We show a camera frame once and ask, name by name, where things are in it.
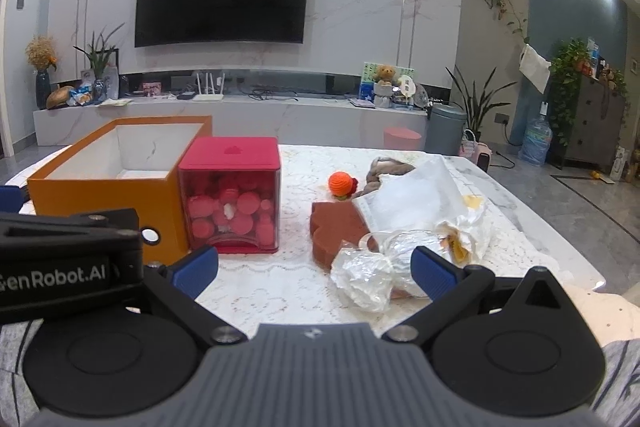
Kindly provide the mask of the white plastic bag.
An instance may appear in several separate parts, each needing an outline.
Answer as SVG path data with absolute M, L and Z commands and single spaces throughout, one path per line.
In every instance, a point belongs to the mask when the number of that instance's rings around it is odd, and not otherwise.
M 371 232 L 427 231 L 437 234 L 439 222 L 461 215 L 465 194 L 438 155 L 405 176 L 382 176 L 380 188 L 354 199 Z

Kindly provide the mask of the brown knitted yarn piece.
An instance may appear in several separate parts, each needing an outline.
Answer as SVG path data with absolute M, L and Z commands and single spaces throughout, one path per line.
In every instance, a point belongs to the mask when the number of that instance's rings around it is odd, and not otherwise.
M 382 176 L 405 176 L 405 174 L 416 169 L 408 162 L 403 162 L 391 157 L 375 158 L 371 162 L 370 169 L 366 176 L 364 187 L 354 194 L 354 198 L 367 195 L 378 190 L 382 184 Z

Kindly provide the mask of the orange crochet ball toy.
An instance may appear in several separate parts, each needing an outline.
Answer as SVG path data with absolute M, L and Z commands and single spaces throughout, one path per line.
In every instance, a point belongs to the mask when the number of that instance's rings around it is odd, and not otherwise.
M 345 171 L 337 171 L 329 176 L 329 192 L 336 199 L 349 199 L 358 190 L 358 180 Z

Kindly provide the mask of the yellow cleaning cloth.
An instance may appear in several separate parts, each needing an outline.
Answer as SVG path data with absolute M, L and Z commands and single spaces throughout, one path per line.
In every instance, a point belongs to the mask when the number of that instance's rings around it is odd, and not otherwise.
M 458 267 L 480 261 L 491 236 L 484 197 L 464 195 L 463 202 L 465 210 L 461 215 L 439 222 L 436 227 L 440 246 L 448 251 L 450 260 Z

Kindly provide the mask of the red transparent ball box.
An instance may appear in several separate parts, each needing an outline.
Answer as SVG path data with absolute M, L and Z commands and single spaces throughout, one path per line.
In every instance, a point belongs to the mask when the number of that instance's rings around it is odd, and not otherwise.
M 204 136 L 178 175 L 190 247 L 221 254 L 279 249 L 281 161 L 273 136 Z

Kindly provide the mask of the pink space heater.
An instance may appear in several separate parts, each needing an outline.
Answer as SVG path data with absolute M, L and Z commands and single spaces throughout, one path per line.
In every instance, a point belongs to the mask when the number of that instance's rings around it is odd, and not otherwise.
M 483 142 L 478 142 L 471 129 L 465 129 L 459 148 L 459 155 L 469 159 L 476 167 L 485 172 L 491 164 L 492 150 Z

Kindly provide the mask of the blue vase with dried flowers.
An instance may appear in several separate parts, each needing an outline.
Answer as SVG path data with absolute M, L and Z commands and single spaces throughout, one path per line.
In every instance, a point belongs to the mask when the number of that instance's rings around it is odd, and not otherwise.
M 25 54 L 28 64 L 36 71 L 37 107 L 44 109 L 51 94 L 49 70 L 58 68 L 54 41 L 48 36 L 35 36 L 26 46 Z

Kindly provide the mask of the grey trash bin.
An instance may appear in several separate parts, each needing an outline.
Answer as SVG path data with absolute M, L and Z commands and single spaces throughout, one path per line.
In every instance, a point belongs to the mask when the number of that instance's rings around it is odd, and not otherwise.
M 457 106 L 434 104 L 428 114 L 425 152 L 457 156 L 466 127 L 466 113 Z

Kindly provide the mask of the green potted plant in vase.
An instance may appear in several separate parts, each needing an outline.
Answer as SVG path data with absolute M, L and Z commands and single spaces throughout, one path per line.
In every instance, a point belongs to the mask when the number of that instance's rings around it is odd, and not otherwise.
M 104 34 L 104 30 L 98 34 L 93 32 L 90 41 L 84 48 L 74 46 L 74 50 L 81 53 L 89 62 L 90 69 L 93 71 L 94 80 L 92 83 L 92 101 L 94 103 L 102 103 L 106 100 L 106 84 L 104 81 L 104 72 L 107 69 L 110 58 L 117 50 L 117 46 L 108 42 L 120 28 L 125 26 L 120 23 L 113 28 L 108 34 Z

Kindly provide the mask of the tall leafy floor plant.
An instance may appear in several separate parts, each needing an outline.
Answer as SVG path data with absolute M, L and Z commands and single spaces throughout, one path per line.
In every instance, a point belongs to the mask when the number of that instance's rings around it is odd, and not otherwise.
M 467 127 L 476 139 L 482 136 L 482 127 L 485 117 L 493 109 L 510 105 L 510 102 L 496 101 L 496 96 L 504 90 L 508 90 L 516 85 L 515 81 L 503 83 L 499 87 L 491 87 L 496 68 L 494 68 L 487 79 L 478 85 L 476 81 L 467 83 L 462 72 L 457 67 L 451 72 L 449 68 L 446 72 L 452 80 L 449 103 L 461 109 L 465 115 L 465 127 Z

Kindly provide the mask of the white marble TV console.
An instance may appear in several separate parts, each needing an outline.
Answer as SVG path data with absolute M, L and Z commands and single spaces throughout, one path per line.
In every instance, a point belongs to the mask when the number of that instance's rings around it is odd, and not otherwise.
M 40 146 L 70 145 L 115 118 L 209 116 L 216 135 L 275 136 L 283 144 L 381 148 L 387 128 L 425 136 L 427 115 L 418 110 L 361 108 L 346 100 L 286 98 L 254 100 L 226 96 L 220 101 L 134 98 L 124 106 L 98 105 L 36 110 Z

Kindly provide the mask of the grey drawer cabinet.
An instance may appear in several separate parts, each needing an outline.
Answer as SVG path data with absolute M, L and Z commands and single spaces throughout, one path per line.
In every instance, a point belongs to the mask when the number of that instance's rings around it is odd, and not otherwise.
M 568 162 L 598 166 L 609 172 L 625 113 L 626 98 L 603 83 L 582 76 L 575 104 L 574 120 L 563 136 L 553 132 L 547 156 L 562 169 Z

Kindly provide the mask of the teddy bear plush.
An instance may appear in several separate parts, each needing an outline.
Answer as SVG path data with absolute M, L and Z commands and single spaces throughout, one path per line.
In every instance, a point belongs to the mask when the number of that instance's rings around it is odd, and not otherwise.
M 392 65 L 378 64 L 374 75 L 374 82 L 383 86 L 393 86 L 396 77 L 396 69 Z

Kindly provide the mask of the white hanging tote bag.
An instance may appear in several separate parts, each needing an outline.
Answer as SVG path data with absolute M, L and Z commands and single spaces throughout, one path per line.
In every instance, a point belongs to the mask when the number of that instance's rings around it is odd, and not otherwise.
M 528 43 L 522 49 L 518 69 L 539 93 L 544 94 L 550 77 L 551 63 Z

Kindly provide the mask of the trailing green ivy plant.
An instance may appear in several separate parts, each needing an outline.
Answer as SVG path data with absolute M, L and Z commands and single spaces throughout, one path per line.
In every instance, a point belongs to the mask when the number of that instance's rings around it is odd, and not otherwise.
M 588 63 L 588 49 L 584 40 L 571 38 L 562 41 L 551 61 L 548 95 L 549 122 L 553 141 L 558 147 L 567 147 L 575 121 L 582 68 Z

